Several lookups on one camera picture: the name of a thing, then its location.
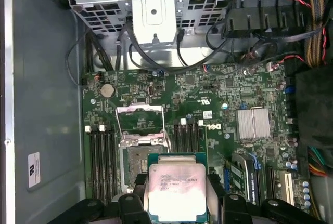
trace cable connector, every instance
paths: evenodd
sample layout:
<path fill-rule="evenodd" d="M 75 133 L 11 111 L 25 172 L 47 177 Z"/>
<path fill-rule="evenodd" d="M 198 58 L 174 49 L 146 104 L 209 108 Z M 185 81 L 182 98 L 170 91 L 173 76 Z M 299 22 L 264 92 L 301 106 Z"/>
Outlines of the cable connector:
<path fill-rule="evenodd" d="M 185 36 L 185 29 L 180 29 L 177 35 L 177 43 L 182 42 L 184 36 Z"/>

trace heatsink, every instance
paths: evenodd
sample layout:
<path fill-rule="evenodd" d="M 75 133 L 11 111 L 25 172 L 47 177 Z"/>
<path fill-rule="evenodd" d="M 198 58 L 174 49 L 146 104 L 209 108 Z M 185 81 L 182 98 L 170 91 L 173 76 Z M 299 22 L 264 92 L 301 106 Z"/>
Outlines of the heatsink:
<path fill-rule="evenodd" d="M 255 108 L 237 111 L 239 139 L 271 136 L 268 109 Z"/>

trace blue pcie slot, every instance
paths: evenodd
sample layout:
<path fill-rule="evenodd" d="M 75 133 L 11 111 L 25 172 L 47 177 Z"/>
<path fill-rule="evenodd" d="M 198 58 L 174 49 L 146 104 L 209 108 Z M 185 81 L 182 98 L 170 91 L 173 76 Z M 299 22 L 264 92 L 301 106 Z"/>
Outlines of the blue pcie slot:
<path fill-rule="evenodd" d="M 223 186 L 226 192 L 230 190 L 230 176 L 229 176 L 229 169 L 223 169 Z"/>

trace label sticker on board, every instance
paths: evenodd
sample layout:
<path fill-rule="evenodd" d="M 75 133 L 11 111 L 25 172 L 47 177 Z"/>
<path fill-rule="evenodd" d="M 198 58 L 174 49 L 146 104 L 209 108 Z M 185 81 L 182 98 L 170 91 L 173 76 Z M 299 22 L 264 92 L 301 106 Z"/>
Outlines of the label sticker on board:
<path fill-rule="evenodd" d="M 29 188 L 41 182 L 40 153 L 28 155 Z"/>
<path fill-rule="evenodd" d="M 203 115 L 203 119 L 213 119 L 212 111 L 203 111 L 202 115 Z"/>

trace green circuit board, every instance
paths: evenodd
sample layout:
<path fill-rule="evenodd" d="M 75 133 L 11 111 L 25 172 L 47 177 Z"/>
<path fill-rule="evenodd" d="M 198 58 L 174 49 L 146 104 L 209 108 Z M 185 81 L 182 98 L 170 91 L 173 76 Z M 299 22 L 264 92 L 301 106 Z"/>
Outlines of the green circuit board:
<path fill-rule="evenodd" d="M 233 152 L 251 153 L 261 164 L 273 168 L 274 180 L 279 181 L 279 171 L 286 170 L 283 155 L 296 157 L 295 148 L 289 146 L 287 140 L 284 68 L 280 66 L 267 72 L 264 66 L 257 66 L 242 69 L 232 76 L 223 75 L 235 68 L 233 64 L 212 65 L 211 73 L 200 67 L 186 74 L 154 74 L 156 76 L 142 70 L 87 74 L 87 86 L 83 89 L 84 126 L 91 130 L 84 135 L 87 197 L 109 202 L 113 195 L 123 191 L 122 184 L 131 190 L 135 173 L 145 172 L 145 154 L 168 149 L 206 152 L 210 172 L 221 178 L 226 160 Z M 102 95 L 101 88 L 105 84 L 114 90 L 109 98 Z M 133 103 L 162 106 L 163 114 L 139 110 L 116 115 L 117 107 Z M 259 107 L 268 109 L 270 137 L 240 140 L 237 111 Z M 105 125 L 107 134 L 96 134 L 99 125 Z M 170 140 L 168 146 L 131 147 L 120 151 L 123 133 L 148 135 L 163 130 Z M 300 179 L 300 175 L 293 173 L 293 194 L 295 205 L 299 207 Z M 278 188 L 275 196 L 281 196 Z"/>

